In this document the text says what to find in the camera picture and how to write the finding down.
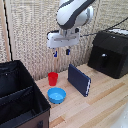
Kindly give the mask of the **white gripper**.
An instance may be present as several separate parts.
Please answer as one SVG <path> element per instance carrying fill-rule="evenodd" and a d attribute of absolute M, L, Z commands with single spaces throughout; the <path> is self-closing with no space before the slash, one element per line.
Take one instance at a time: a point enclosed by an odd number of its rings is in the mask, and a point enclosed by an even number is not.
<path fill-rule="evenodd" d="M 47 34 L 47 47 L 50 49 L 69 46 L 66 49 L 66 55 L 70 55 L 70 49 L 72 45 L 76 45 L 79 42 L 79 33 L 73 33 L 69 35 L 61 35 L 59 31 L 52 31 Z M 57 49 L 54 49 L 54 57 L 58 56 Z"/>

